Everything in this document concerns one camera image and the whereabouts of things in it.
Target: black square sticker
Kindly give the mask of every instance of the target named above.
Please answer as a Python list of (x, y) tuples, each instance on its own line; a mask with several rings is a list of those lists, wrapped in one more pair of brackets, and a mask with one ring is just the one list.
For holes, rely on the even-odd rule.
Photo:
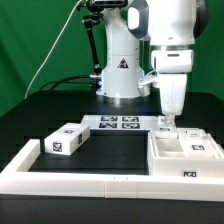
[(115, 116), (102, 116), (101, 121), (117, 121), (118, 117)]
[(198, 177), (198, 171), (183, 171), (184, 177)]
[(139, 117), (122, 117), (123, 122), (139, 122)]
[(62, 143), (61, 142), (53, 142), (53, 151), (54, 152), (62, 152)]
[(123, 129), (139, 129), (140, 124), (139, 123), (122, 123)]
[(100, 123), (99, 128), (111, 128), (111, 129), (114, 129), (114, 128), (117, 128), (117, 123), (103, 122), (103, 123)]

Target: black cable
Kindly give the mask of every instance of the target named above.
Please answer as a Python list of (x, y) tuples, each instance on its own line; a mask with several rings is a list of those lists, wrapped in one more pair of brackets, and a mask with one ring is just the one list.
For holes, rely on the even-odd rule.
[(51, 85), (51, 84), (57, 84), (60, 85), (62, 83), (69, 83), (69, 84), (90, 84), (90, 82), (71, 82), (71, 81), (53, 81), (53, 82), (48, 82), (46, 84), (44, 84), (40, 89), (39, 91), (42, 91), (44, 87), (48, 86), (48, 85)]
[(83, 78), (89, 78), (89, 75), (71, 76), (71, 77), (62, 79), (58, 82), (55, 82), (55, 84), (50, 88), (50, 90), (54, 90), (58, 85), (60, 85), (64, 81), (70, 81), (70, 80), (75, 80), (75, 79), (83, 79)]

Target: small white block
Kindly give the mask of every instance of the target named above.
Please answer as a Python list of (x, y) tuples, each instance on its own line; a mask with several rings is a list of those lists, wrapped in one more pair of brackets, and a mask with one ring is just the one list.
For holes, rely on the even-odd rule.
[(45, 152), (71, 155), (90, 137), (88, 125), (67, 123), (45, 138)]

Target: cable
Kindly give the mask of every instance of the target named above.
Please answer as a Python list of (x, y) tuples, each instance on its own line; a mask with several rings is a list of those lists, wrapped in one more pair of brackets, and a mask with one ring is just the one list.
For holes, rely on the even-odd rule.
[(28, 86), (28, 88), (27, 88), (27, 90), (26, 90), (26, 94), (25, 94), (25, 97), (24, 97), (25, 99), (26, 99), (27, 96), (28, 96), (28, 93), (29, 93), (29, 91), (30, 91), (30, 88), (31, 88), (31, 86), (33, 85), (33, 82), (35, 81), (35, 79), (36, 79), (37, 76), (39, 75), (41, 69), (42, 69), (42, 68), (44, 67), (44, 65), (46, 64), (48, 58), (50, 57), (51, 53), (53, 52), (53, 50), (54, 50), (54, 48), (55, 48), (55, 46), (56, 46), (56, 44), (58, 43), (59, 39), (61, 38), (61, 35), (63, 34), (65, 28), (67, 27), (67, 25), (68, 25), (68, 23), (69, 23), (69, 21), (70, 21), (72, 15), (73, 15), (74, 11), (75, 11), (76, 8), (78, 7), (79, 3), (82, 2), (82, 1), (83, 1), (83, 0), (79, 0), (79, 1), (75, 4), (75, 6), (73, 7), (71, 13), (69, 14), (69, 17), (68, 17), (67, 21), (65, 22), (65, 25), (63, 26), (62, 30), (60, 31), (58, 37), (56, 38), (54, 44), (52, 45), (50, 51), (48, 52), (48, 54), (47, 54), (45, 60), (43, 61), (43, 63), (41, 64), (41, 66), (39, 67), (39, 69), (37, 70), (37, 72), (35, 73), (34, 77), (32, 78), (32, 80), (31, 80), (31, 82), (30, 82), (30, 84), (29, 84), (29, 86)]
[(53, 82), (48, 82), (46, 84), (44, 84), (40, 89), (39, 91), (42, 91), (44, 87), (48, 86), (48, 85), (51, 85), (51, 84), (62, 84), (62, 83), (68, 83), (68, 84), (90, 84), (90, 82), (71, 82), (71, 81), (53, 81)]

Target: white box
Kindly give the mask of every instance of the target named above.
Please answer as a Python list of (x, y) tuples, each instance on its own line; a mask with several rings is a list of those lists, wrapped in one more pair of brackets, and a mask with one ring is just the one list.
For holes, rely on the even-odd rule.
[(45, 152), (71, 155), (90, 137), (90, 127), (67, 123), (45, 138)]
[(224, 153), (201, 129), (177, 129), (178, 138), (149, 134), (148, 166), (153, 176), (224, 177)]

